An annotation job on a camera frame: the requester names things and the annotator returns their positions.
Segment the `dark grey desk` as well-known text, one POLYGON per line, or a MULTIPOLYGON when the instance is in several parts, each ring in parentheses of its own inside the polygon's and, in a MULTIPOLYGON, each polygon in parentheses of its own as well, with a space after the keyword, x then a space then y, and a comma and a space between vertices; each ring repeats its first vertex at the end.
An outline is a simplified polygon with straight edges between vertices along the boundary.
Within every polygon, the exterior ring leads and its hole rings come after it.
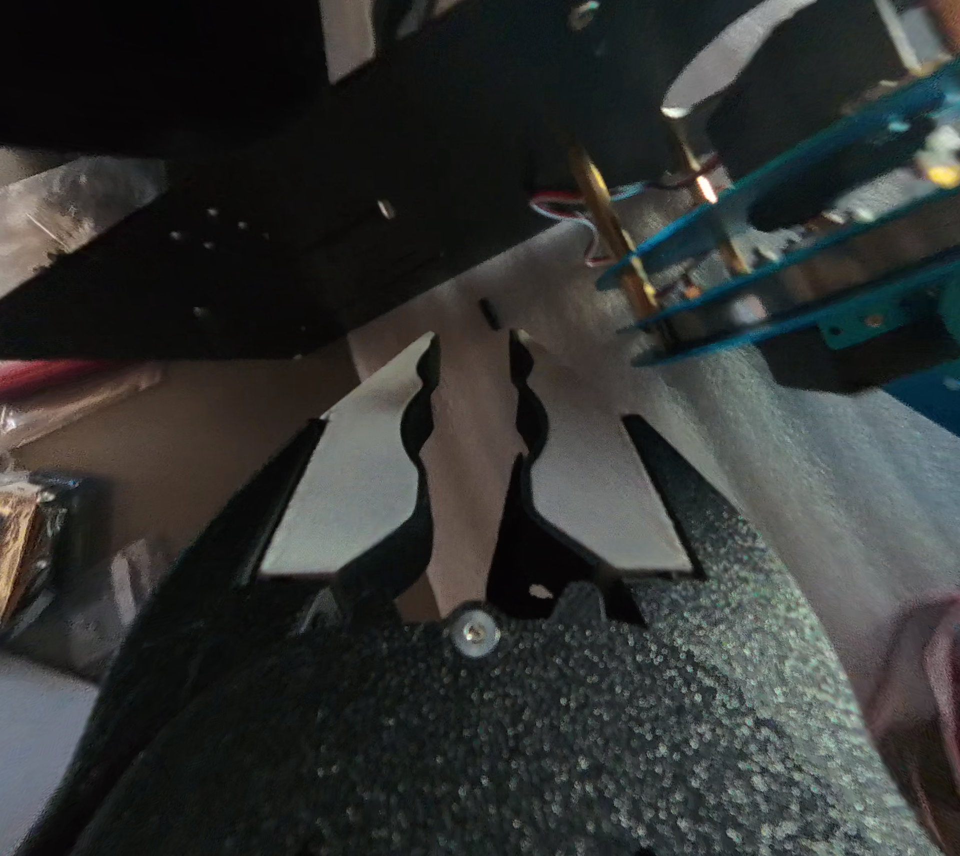
POLYGON ((258 574, 321 417, 366 379, 343 342, 293 360, 149 362, 3 404, 2 469, 103 485, 109 509, 93 530, 94 558, 138 539, 192 545, 176 574, 199 598, 219 586, 228 597, 269 589, 310 606, 326 593, 334 620, 366 620, 388 600, 406 618, 437 617, 426 573, 396 598, 340 598, 318 578, 258 574))

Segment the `dark red screwdriver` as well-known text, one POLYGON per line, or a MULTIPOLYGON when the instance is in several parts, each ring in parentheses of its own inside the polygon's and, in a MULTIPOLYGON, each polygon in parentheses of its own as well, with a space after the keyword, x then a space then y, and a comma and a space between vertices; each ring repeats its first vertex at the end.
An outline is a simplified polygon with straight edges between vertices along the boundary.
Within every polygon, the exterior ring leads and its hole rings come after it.
POLYGON ((10 403, 92 377, 143 366, 149 366, 149 363, 142 360, 90 358, 3 360, 1 402, 10 403))

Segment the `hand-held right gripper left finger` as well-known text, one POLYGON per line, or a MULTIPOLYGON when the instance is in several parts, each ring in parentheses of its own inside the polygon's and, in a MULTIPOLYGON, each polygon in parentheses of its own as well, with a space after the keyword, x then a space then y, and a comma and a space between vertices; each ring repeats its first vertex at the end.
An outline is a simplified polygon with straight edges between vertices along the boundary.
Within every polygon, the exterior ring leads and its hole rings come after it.
POLYGON ((438 335, 425 333, 320 418, 260 577, 319 579, 340 598, 397 598, 426 573, 434 522, 422 454, 440 363, 438 335))

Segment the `blue toy robot arm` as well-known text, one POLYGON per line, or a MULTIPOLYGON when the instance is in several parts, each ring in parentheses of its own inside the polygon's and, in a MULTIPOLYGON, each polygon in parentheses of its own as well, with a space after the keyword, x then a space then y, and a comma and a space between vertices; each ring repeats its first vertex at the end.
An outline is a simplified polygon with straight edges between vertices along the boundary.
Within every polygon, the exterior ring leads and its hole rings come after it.
POLYGON ((2 144, 168 178, 2 291, 2 361, 290 358, 578 223, 635 367, 757 346, 958 434, 958 0, 375 0, 374 30, 254 140, 2 144))

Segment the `white foam sheet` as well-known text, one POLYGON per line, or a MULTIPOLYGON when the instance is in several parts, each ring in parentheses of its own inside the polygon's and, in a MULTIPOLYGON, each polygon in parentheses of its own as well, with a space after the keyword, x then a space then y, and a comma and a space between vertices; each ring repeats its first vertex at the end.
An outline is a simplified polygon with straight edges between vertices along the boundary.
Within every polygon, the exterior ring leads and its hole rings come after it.
POLYGON ((885 392, 776 384, 755 349, 651 369, 618 329, 620 296, 582 260, 587 230, 545 232, 354 330, 367 378, 428 331, 441 350, 435 431, 423 449, 435 519, 427 570, 440 614, 478 599, 515 455, 511 329, 645 418, 774 548, 808 598, 864 707, 889 730, 936 718, 925 651, 934 598, 958 592, 958 437, 885 392), (502 328, 478 308, 487 298, 502 328))

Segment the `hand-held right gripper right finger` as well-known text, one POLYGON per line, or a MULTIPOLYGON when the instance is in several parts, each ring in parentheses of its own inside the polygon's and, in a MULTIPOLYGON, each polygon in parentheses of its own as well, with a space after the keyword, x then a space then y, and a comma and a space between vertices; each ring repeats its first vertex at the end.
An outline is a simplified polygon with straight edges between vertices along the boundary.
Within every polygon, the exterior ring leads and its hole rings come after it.
POLYGON ((524 330, 512 330, 522 492, 534 519, 624 576, 694 573, 694 561, 615 405, 524 330))

